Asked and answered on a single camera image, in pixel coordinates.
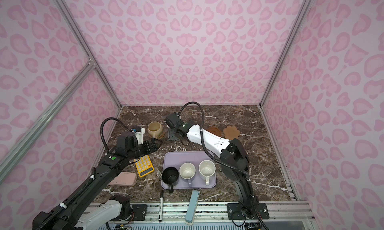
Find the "black mug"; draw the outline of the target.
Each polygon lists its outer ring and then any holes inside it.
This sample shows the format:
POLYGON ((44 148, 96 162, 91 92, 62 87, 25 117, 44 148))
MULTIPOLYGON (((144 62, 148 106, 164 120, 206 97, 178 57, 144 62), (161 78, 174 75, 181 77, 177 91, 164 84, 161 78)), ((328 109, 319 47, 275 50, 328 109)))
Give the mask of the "black mug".
POLYGON ((168 167, 162 172, 162 181, 168 187, 168 193, 172 194, 174 187, 179 182, 179 171, 175 167, 168 167))

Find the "brown round wooden coaster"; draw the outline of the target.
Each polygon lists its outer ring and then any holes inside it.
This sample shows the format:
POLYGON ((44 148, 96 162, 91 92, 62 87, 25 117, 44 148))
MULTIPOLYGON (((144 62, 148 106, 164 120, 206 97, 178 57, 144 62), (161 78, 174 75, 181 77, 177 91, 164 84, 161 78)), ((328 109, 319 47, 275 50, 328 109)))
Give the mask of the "brown round wooden coaster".
POLYGON ((211 134, 215 135, 215 136, 218 136, 218 137, 222 136, 221 130, 217 127, 210 127, 207 129, 207 131, 210 132, 211 134))

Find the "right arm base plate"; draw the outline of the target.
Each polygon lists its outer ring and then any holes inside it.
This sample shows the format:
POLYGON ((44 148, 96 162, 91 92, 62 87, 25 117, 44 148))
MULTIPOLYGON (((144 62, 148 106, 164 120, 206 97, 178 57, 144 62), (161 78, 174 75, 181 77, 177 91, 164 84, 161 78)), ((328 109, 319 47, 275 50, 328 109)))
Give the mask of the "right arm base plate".
POLYGON ((258 214, 262 220, 270 219, 270 214, 266 203, 259 203, 256 208, 252 207, 251 218, 246 215, 248 209, 239 203, 228 203, 226 204, 226 207, 229 220, 244 220, 245 218, 249 220, 258 220, 256 214, 258 214))

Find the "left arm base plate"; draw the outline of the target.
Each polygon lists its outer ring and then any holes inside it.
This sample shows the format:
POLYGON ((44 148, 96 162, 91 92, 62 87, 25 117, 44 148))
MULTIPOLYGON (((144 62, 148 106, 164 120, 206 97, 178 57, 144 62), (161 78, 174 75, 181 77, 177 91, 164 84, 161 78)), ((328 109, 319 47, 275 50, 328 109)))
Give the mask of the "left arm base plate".
POLYGON ((112 221, 130 222, 130 221, 144 221, 147 212, 146 204, 128 205, 122 206, 120 214, 112 219, 112 221))

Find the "beige glazed ceramic mug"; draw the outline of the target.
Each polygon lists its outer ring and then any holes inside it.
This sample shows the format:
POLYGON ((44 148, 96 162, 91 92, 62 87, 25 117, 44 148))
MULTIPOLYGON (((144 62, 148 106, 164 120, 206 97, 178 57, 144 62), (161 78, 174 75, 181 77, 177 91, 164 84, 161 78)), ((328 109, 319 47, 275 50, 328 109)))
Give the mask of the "beige glazed ceramic mug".
POLYGON ((163 125, 159 122, 151 122, 147 129, 150 137, 154 139, 161 140, 165 136, 163 125))

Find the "paw shaped cork coaster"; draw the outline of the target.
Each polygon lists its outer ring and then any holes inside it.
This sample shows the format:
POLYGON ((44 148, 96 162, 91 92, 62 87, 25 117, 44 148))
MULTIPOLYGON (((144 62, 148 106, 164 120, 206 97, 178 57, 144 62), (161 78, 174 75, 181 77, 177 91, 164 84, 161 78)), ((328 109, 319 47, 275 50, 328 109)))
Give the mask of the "paw shaped cork coaster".
POLYGON ((235 126, 227 126, 225 129, 223 129, 223 134, 226 139, 233 140, 237 139, 240 136, 240 131, 235 126))

